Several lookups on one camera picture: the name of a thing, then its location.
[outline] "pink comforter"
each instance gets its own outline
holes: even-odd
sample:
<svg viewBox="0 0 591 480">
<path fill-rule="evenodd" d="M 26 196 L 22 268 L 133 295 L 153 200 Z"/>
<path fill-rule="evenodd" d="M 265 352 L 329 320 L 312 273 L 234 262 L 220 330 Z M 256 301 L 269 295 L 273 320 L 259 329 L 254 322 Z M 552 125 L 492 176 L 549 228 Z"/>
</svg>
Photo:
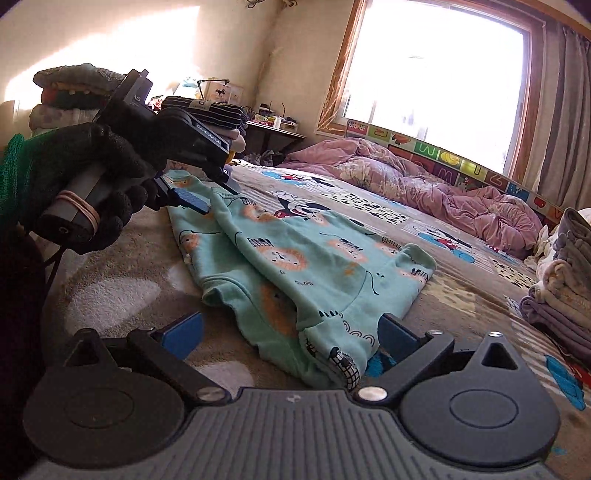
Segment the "pink comforter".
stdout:
<svg viewBox="0 0 591 480">
<path fill-rule="evenodd" d="M 495 248 L 523 257 L 542 225 L 521 199 L 494 187 L 466 192 L 361 138 L 325 140 L 287 156 L 281 168 L 344 180 L 433 215 Z"/>
</svg>

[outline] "rubber band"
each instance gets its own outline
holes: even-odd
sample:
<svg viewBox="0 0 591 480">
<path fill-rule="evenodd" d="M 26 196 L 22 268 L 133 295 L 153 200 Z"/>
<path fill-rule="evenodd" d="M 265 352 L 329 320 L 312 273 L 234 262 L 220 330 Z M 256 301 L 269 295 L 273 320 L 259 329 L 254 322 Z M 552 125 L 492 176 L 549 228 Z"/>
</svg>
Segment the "rubber band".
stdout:
<svg viewBox="0 0 591 480">
<path fill-rule="evenodd" d="M 94 209 L 94 207 L 88 203 L 85 199 L 79 197 L 74 192 L 70 190 L 62 190 L 56 197 L 59 200 L 65 200 L 73 205 L 78 211 L 88 218 L 88 221 L 92 225 L 92 229 L 94 230 L 93 235 L 95 235 L 99 229 L 99 222 L 100 222 L 100 215 Z"/>
</svg>

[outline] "cable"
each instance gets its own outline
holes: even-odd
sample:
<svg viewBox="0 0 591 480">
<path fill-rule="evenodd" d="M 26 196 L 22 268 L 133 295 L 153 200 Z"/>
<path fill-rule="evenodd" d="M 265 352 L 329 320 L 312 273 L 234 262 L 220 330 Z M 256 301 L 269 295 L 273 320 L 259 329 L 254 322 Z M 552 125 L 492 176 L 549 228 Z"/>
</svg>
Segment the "cable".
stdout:
<svg viewBox="0 0 591 480">
<path fill-rule="evenodd" d="M 49 267 L 49 265 L 51 265 L 53 263 L 53 268 L 51 269 L 51 273 L 49 274 L 49 278 L 47 279 L 47 287 L 46 287 L 46 291 L 45 291 L 45 296 L 47 297 L 47 295 L 49 294 L 49 290 L 51 288 L 51 284 L 53 284 L 53 281 L 56 278 L 57 275 L 57 269 L 60 266 L 60 261 L 61 261 L 61 257 L 64 254 L 64 252 L 66 251 L 66 247 L 60 247 L 60 249 L 54 253 L 49 260 L 47 260 L 44 264 L 43 267 L 47 268 Z"/>
</svg>

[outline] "bright sunlight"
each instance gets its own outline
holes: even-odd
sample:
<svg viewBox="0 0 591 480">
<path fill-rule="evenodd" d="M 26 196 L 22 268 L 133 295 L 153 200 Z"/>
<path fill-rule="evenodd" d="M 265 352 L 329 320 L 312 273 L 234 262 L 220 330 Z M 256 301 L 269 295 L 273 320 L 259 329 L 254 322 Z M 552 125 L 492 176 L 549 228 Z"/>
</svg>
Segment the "bright sunlight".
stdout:
<svg viewBox="0 0 591 480">
<path fill-rule="evenodd" d="M 41 88 L 31 81 L 35 73 L 85 62 L 123 74 L 147 69 L 154 83 L 152 93 L 163 93 L 171 82 L 199 75 L 193 63 L 198 14 L 199 7 L 188 7 L 146 15 L 72 43 L 14 77 L 4 101 L 20 100 L 21 109 L 30 109 L 41 98 Z"/>
<path fill-rule="evenodd" d="M 523 66 L 523 34 L 500 22 L 449 6 L 374 0 L 349 73 L 345 116 L 502 173 Z"/>
</svg>

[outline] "clothing tag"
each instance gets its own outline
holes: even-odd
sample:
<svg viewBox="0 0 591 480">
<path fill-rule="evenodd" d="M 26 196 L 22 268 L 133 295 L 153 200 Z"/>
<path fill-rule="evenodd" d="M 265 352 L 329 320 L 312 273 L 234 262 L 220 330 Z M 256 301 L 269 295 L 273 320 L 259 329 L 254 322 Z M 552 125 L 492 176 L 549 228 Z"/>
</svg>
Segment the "clothing tag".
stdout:
<svg viewBox="0 0 591 480">
<path fill-rule="evenodd" d="M 189 107 L 198 108 L 199 110 L 205 110 L 207 112 L 211 107 L 212 103 L 213 102 L 211 100 L 193 100 L 189 104 Z"/>
</svg>

